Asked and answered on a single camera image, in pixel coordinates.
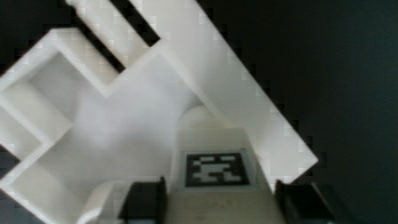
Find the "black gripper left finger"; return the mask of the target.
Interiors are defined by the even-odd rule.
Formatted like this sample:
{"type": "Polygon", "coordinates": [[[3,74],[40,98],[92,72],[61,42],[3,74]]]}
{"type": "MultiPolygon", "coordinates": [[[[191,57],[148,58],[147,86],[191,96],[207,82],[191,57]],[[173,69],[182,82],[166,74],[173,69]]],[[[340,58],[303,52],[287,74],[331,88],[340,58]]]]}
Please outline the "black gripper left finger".
{"type": "Polygon", "coordinates": [[[118,219],[122,224],[163,224],[166,211],[164,178],[134,182],[129,187],[118,219]]]}

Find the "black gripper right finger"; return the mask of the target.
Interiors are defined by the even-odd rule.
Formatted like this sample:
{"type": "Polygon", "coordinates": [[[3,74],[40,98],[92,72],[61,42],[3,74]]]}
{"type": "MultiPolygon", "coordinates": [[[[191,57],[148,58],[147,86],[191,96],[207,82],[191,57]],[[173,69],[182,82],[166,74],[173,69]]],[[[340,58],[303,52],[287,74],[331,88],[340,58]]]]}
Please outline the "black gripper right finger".
{"type": "Polygon", "coordinates": [[[354,224],[354,218],[328,186],[275,182],[275,200],[287,224],[354,224]]]}

